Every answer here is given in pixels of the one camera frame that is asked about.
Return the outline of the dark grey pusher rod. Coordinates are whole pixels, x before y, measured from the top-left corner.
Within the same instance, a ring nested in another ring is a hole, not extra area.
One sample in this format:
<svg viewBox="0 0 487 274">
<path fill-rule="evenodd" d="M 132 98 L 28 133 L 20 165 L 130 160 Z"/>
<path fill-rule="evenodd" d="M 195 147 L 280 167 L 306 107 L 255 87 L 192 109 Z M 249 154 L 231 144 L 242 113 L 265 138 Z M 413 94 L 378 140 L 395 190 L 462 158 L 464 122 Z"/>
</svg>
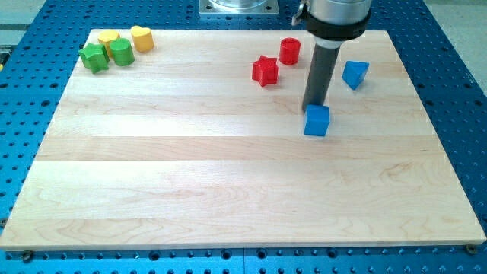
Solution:
<svg viewBox="0 0 487 274">
<path fill-rule="evenodd" d="M 338 54 L 339 48 L 328 49 L 318 45 L 314 47 L 301 105 L 303 111 L 307 109 L 308 105 L 323 105 Z"/>
</svg>

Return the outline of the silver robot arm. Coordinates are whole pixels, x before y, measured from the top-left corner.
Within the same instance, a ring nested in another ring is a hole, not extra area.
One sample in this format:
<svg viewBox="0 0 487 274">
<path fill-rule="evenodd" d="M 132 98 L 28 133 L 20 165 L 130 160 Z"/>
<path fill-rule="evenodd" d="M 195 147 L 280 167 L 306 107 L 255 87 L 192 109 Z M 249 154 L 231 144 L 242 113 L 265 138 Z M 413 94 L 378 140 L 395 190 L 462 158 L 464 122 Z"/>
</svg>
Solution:
<svg viewBox="0 0 487 274">
<path fill-rule="evenodd" d="M 326 99 L 341 45 L 361 36 L 371 18 L 371 0 L 303 0 L 291 24 L 305 23 L 314 36 L 302 109 Z"/>
</svg>

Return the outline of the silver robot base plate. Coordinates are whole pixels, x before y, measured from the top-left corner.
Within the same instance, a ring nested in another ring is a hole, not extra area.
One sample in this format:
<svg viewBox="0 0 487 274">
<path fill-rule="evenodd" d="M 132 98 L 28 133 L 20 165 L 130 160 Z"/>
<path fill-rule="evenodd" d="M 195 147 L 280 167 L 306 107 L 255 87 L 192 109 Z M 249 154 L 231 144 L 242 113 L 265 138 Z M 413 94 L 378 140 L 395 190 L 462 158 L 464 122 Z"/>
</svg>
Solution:
<svg viewBox="0 0 487 274">
<path fill-rule="evenodd" d="M 278 14 L 278 0 L 199 0 L 199 14 Z"/>
</svg>

